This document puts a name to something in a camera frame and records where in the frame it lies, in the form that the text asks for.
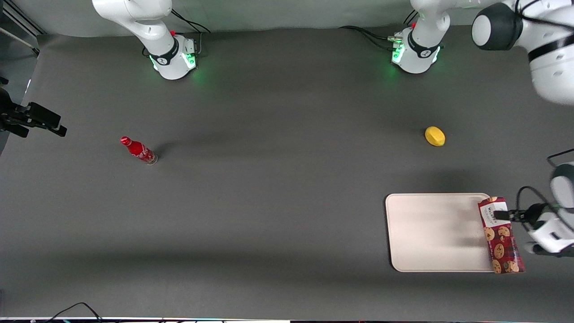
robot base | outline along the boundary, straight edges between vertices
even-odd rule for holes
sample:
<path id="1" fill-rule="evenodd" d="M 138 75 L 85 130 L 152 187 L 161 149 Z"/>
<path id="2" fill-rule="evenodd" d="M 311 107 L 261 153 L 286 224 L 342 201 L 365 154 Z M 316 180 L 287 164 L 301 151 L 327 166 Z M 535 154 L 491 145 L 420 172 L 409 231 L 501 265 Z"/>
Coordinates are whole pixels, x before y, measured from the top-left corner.
<path id="1" fill-rule="evenodd" d="M 168 80 L 181 79 L 186 76 L 189 71 L 194 69 L 197 63 L 193 39 L 187 39 L 181 35 L 175 35 L 174 39 L 179 43 L 179 52 L 172 58 L 169 65 L 156 64 L 150 57 L 153 68 L 155 68 L 163 78 Z"/>
<path id="2" fill-rule="evenodd" d="M 431 65 L 436 62 L 437 55 L 439 54 L 440 47 L 434 53 L 430 53 L 428 57 L 420 58 L 415 50 L 413 50 L 407 39 L 409 34 L 413 31 L 412 28 L 405 28 L 404 30 L 395 33 L 395 37 L 402 37 L 400 44 L 394 43 L 395 48 L 391 63 L 401 67 L 405 72 L 420 74 L 426 72 Z"/>

cable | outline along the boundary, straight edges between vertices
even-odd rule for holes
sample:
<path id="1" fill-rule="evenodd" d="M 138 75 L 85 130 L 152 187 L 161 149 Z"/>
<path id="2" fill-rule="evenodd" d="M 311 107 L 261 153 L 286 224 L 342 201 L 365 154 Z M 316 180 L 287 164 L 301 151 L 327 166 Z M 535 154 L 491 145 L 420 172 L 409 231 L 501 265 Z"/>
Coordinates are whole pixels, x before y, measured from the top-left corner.
<path id="1" fill-rule="evenodd" d="M 556 208 L 554 208 L 554 206 L 552 204 L 550 204 L 550 202 L 548 202 L 548 200 L 544 197 L 544 195 L 542 195 L 542 193 L 540 193 L 537 189 L 535 189 L 532 186 L 522 186 L 519 190 L 518 193 L 516 194 L 516 209 L 520 210 L 520 195 L 522 193 L 522 191 L 524 190 L 530 190 L 531 192 L 533 192 L 534 194 L 536 194 L 536 196 L 538 196 L 539 199 L 541 199 L 544 203 L 546 203 L 548 205 L 548 208 L 550 208 L 550 210 L 552 212 L 554 212 L 554 214 L 556 215 L 556 217 L 558 219 L 560 219 L 560 222 L 562 222 L 568 229 L 570 229 L 571 232 L 574 232 L 574 228 L 570 226 L 569 223 L 567 223 L 564 218 L 562 218 L 562 216 L 558 213 L 558 211 L 556 210 Z"/>
<path id="2" fill-rule="evenodd" d="M 365 29 L 365 28 L 361 28 L 361 27 L 357 27 L 357 26 L 342 26 L 342 27 L 339 27 L 339 28 L 342 28 L 342 29 L 352 29 L 352 30 L 356 30 L 356 31 L 358 31 L 358 32 L 367 34 L 367 35 L 369 35 L 369 36 L 371 36 L 371 37 L 373 37 L 373 38 L 376 38 L 376 39 L 388 40 L 388 38 L 387 38 L 386 36 L 379 36 L 379 35 L 377 35 L 377 34 L 375 34 L 375 33 L 373 33 L 373 32 L 368 31 L 368 30 Z"/>
<path id="3" fill-rule="evenodd" d="M 198 24 L 197 22 L 193 22 L 193 21 L 185 19 L 181 14 L 179 14 L 177 11 L 175 11 L 173 9 L 172 9 L 172 13 L 177 18 L 187 22 L 191 27 L 193 27 L 195 30 L 197 30 L 198 33 L 200 33 L 201 31 L 199 31 L 199 29 L 196 28 L 194 25 L 200 26 L 201 28 L 205 29 L 208 33 L 211 33 L 211 30 L 207 29 L 207 27 L 205 27 L 204 25 Z"/>
<path id="4" fill-rule="evenodd" d="M 384 49 L 386 51 L 392 51 L 394 50 L 394 48 L 392 47 L 387 47 L 387 46 L 383 46 L 380 45 L 379 43 L 377 43 L 373 38 L 378 39 L 378 40 L 387 40 L 387 37 L 383 37 L 383 36 L 379 36 L 375 33 L 372 33 L 370 31 L 368 31 L 367 29 L 361 28 L 361 27 L 357 27 L 357 26 L 342 26 L 339 27 L 339 29 L 352 29 L 352 30 L 356 30 L 358 32 L 360 32 L 366 39 L 368 39 L 368 41 L 370 41 L 373 45 L 377 46 L 380 49 Z"/>
<path id="5" fill-rule="evenodd" d="M 176 16 L 177 18 L 179 18 L 179 19 L 181 19 L 181 20 L 187 22 L 187 24 L 190 25 L 192 28 L 194 28 L 198 33 L 201 33 L 201 31 L 200 31 L 197 27 L 195 27 L 194 25 L 192 25 L 190 21 L 188 21 L 187 19 L 185 19 L 184 17 L 182 17 L 179 13 L 177 13 L 177 11 L 172 10 L 172 13 L 173 13 L 173 15 Z"/>
<path id="6" fill-rule="evenodd" d="M 553 22 L 553 21 L 549 21 L 549 20 L 542 20 L 542 19 L 538 19 L 538 18 L 532 18 L 532 17 L 527 17 L 524 15 L 524 10 L 526 8 L 528 8 L 529 6 L 535 4 L 536 2 L 538 2 L 540 0 L 534 0 L 529 2 L 527 5 L 525 5 L 521 10 L 518 10 L 518 2 L 519 0 L 516 0 L 516 3 L 514 4 L 514 14 L 524 20 L 528 20 L 528 21 L 532 21 L 532 22 L 536 22 L 538 24 L 545 24 L 545 25 L 551 25 L 551 26 L 557 26 L 557 27 L 562 27 L 562 28 L 566 28 L 569 29 L 571 31 L 574 32 L 574 26 L 570 26 L 570 25 L 566 25 L 566 24 L 561 24 L 559 22 Z"/>
<path id="7" fill-rule="evenodd" d="M 100 315 L 98 315 L 98 313 L 96 313 L 96 311 L 94 311 L 93 308 L 91 308 L 88 304 L 86 304 L 86 303 L 84 303 L 84 302 L 75 303 L 74 305 L 68 307 L 67 309 L 59 311 L 58 313 L 56 313 L 56 315 L 52 316 L 52 318 L 50 318 L 50 319 L 48 319 L 48 320 L 46 320 L 46 321 L 44 321 L 44 322 L 52 322 L 56 317 L 60 316 L 60 314 L 62 314 L 63 312 L 66 312 L 67 310 L 69 310 L 69 309 L 71 309 L 71 308 L 73 308 L 73 307 L 75 307 L 75 306 L 77 306 L 77 305 L 80 305 L 80 304 L 81 304 L 81 305 L 84 305 L 85 307 L 87 307 L 87 308 L 94 314 L 94 316 L 95 316 L 96 319 L 98 320 L 98 323 L 102 323 L 102 317 L 101 317 Z"/>
<path id="8" fill-rule="evenodd" d="M 550 156 L 546 157 L 546 161 L 547 161 L 552 167 L 556 168 L 556 164 L 554 164 L 554 162 L 552 161 L 552 159 L 553 159 L 554 157 L 558 157 L 558 156 L 561 156 L 561 155 L 564 155 L 564 154 L 567 154 L 567 153 L 573 152 L 573 151 L 574 151 L 574 148 L 573 148 L 573 149 L 569 149 L 569 150 L 567 150 L 567 151 L 555 153 L 554 155 L 550 155 Z"/>
<path id="9" fill-rule="evenodd" d="M 203 49 L 203 46 L 201 44 L 202 38 L 203 38 L 203 33 L 199 33 L 199 50 L 197 51 L 198 56 L 199 56 L 199 54 L 201 54 L 201 50 Z"/>
<path id="10" fill-rule="evenodd" d="M 417 12 L 414 16 L 412 16 L 412 17 L 409 19 L 409 22 L 407 22 L 406 24 L 407 24 L 407 25 L 410 25 L 410 22 L 413 21 L 413 19 L 415 19 L 415 18 L 417 17 L 417 15 L 418 15 L 418 12 Z"/>
<path id="11" fill-rule="evenodd" d="M 411 11 L 411 12 L 409 13 L 409 15 L 406 16 L 405 20 L 404 20 L 402 23 L 403 23 L 403 24 L 406 24 L 406 21 L 409 19 L 410 15 L 412 15 L 412 14 L 415 13 L 415 12 L 416 12 L 416 10 Z"/>

lemon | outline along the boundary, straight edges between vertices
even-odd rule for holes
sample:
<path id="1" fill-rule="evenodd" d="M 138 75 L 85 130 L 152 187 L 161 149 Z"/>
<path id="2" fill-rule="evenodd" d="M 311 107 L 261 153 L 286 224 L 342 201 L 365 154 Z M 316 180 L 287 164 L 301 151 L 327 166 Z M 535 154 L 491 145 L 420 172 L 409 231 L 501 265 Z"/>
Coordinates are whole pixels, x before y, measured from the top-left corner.
<path id="1" fill-rule="evenodd" d="M 435 126 L 430 126 L 426 129 L 425 138 L 431 145 L 437 147 L 444 145 L 446 140 L 443 131 Z"/>

red snack bag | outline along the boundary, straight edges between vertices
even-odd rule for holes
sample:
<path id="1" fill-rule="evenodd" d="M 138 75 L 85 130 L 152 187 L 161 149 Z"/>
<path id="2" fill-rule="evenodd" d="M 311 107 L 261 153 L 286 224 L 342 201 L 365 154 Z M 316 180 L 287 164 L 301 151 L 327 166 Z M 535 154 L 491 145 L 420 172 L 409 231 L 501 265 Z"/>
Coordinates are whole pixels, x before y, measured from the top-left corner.
<path id="1" fill-rule="evenodd" d="M 510 221 L 497 220 L 494 211 L 508 211 L 503 197 L 491 197 L 478 203 L 484 235 L 490 250 L 492 268 L 496 274 L 524 272 Z"/>

bottle cap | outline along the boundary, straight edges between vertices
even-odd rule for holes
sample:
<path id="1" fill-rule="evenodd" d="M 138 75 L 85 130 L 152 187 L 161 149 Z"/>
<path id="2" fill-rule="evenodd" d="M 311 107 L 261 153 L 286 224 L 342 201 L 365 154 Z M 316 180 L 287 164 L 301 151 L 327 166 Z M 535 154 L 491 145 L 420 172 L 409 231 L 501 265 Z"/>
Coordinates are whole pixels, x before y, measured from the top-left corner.
<path id="1" fill-rule="evenodd" d="M 131 145 L 131 139 L 129 139 L 129 138 L 126 137 L 126 136 L 123 136 L 123 137 L 119 140 L 119 142 L 122 143 L 122 145 L 124 145 L 124 146 L 129 146 L 129 145 Z"/>

